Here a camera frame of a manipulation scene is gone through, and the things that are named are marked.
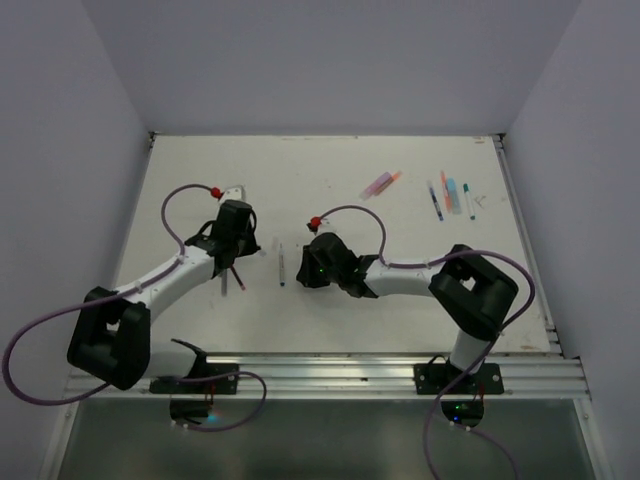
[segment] purple marker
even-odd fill
[[[367,188],[364,189],[364,191],[360,194],[360,198],[362,200],[366,200],[367,198],[369,198],[371,195],[375,194],[376,191],[382,186],[384,185],[386,182],[388,181],[392,181],[393,177],[389,172],[384,172],[382,175],[380,175],[378,177],[378,179],[373,182],[371,185],[369,185]]]

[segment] blue marker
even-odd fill
[[[282,248],[282,244],[280,244],[278,251],[278,262],[280,264],[280,286],[284,287],[284,248]]]
[[[431,183],[431,180],[427,181],[427,185],[429,186],[429,193],[431,194],[431,200],[433,201],[433,206],[436,207],[436,213],[438,214],[438,218],[440,219],[441,222],[443,222],[444,218],[442,217],[440,204],[438,204],[438,199],[436,198],[436,192],[433,189],[433,184]]]

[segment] teal marker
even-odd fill
[[[467,201],[467,210],[469,210],[469,218],[471,220],[476,219],[476,211],[473,208],[473,202],[471,201],[471,193],[469,193],[469,185],[466,183],[462,186],[464,190],[464,198]]]

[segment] white marker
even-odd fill
[[[469,193],[469,185],[466,183],[462,186],[464,190],[464,198],[467,200],[467,210],[469,210],[469,218],[471,220],[476,219],[476,211],[473,208],[473,202],[471,201],[471,193]]]
[[[278,262],[280,264],[280,286],[284,287],[284,248],[282,248],[282,244],[280,244],[278,251]]]

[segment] gray wall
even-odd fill
[[[507,136],[562,344],[608,454],[638,478],[640,3],[584,0]]]
[[[487,133],[579,0],[84,0],[167,133]]]
[[[0,13],[0,344],[29,319],[109,282],[146,155],[145,129],[76,0],[5,0]],[[40,328],[12,364],[58,397],[75,317]],[[33,479],[56,409],[0,387],[0,476]]]

